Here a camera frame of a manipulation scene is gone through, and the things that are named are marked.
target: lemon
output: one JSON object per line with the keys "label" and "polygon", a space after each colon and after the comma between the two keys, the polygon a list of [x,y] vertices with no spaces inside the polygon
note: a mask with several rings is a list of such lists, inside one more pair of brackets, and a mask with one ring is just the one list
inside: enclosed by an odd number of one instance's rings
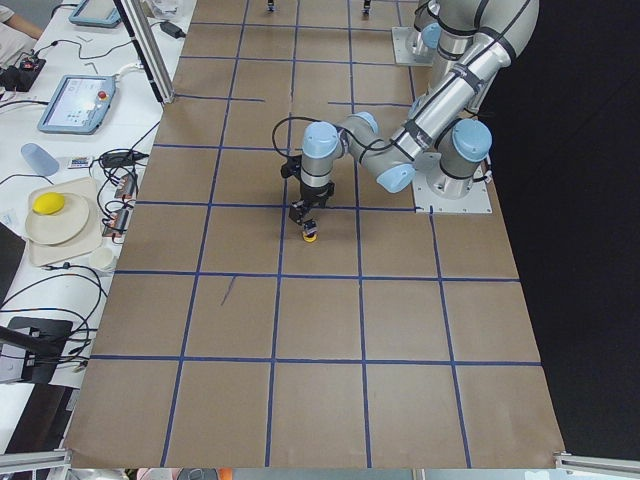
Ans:
{"label": "lemon", "polygon": [[56,192],[43,193],[33,202],[33,211],[40,215],[53,215],[62,210],[62,207],[64,196]]}

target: metal base plate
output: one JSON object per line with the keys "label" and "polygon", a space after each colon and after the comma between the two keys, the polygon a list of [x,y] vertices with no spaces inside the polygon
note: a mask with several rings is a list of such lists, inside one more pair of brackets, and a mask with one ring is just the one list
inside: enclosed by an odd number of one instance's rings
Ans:
{"label": "metal base plate", "polygon": [[[417,160],[416,176],[413,179],[413,199],[418,213],[492,213],[487,185],[484,182],[473,184],[471,191],[459,200],[449,200],[435,194],[427,185],[426,172],[433,164],[440,160],[439,153],[429,153],[423,159]],[[482,176],[482,169],[478,167],[476,177]]]}
{"label": "metal base plate", "polygon": [[409,65],[414,67],[430,67],[433,60],[425,61],[424,58],[416,57],[407,50],[407,38],[413,32],[413,27],[393,27],[391,38],[393,38],[393,53],[398,65]]}

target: black stand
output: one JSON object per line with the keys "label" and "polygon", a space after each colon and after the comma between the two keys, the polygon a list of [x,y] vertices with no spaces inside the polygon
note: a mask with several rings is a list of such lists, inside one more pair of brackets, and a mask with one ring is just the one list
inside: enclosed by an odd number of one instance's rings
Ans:
{"label": "black stand", "polygon": [[[56,359],[62,355],[72,326],[73,322],[68,320],[14,317],[9,322],[9,328],[0,327],[0,343],[23,348],[35,354],[35,365],[25,366],[22,373],[23,381],[49,383],[57,367]],[[39,336],[32,337],[15,331],[21,328],[36,329]]]}

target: white cup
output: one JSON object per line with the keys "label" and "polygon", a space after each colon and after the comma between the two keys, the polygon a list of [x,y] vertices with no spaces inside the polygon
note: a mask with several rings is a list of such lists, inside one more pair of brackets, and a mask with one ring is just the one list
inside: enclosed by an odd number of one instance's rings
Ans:
{"label": "white cup", "polygon": [[107,247],[96,248],[89,257],[89,266],[99,272],[113,272],[116,269],[116,263],[118,263],[118,257]]}

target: electronic device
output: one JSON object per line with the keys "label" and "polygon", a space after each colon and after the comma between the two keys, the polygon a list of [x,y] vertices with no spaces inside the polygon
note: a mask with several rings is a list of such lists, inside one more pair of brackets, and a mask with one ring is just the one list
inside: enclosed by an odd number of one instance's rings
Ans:
{"label": "electronic device", "polygon": [[73,322],[13,317],[0,327],[0,383],[49,383]]}
{"label": "electronic device", "polygon": [[4,302],[16,276],[26,242],[0,223],[0,304]]}
{"label": "electronic device", "polygon": [[65,75],[38,122],[38,130],[91,135],[102,124],[115,93],[115,77]]}
{"label": "electronic device", "polygon": [[0,86],[10,91],[28,92],[40,75],[47,61],[35,55],[27,55],[20,61],[19,67],[0,68]]}
{"label": "electronic device", "polygon": [[75,25],[114,28],[120,23],[120,14],[112,0],[83,0],[69,15]]}
{"label": "electronic device", "polygon": [[[77,388],[61,385],[34,385],[5,453],[50,452],[60,448],[79,392]],[[46,480],[48,471],[38,470],[36,480]],[[14,473],[11,480],[32,480],[32,475]]]}

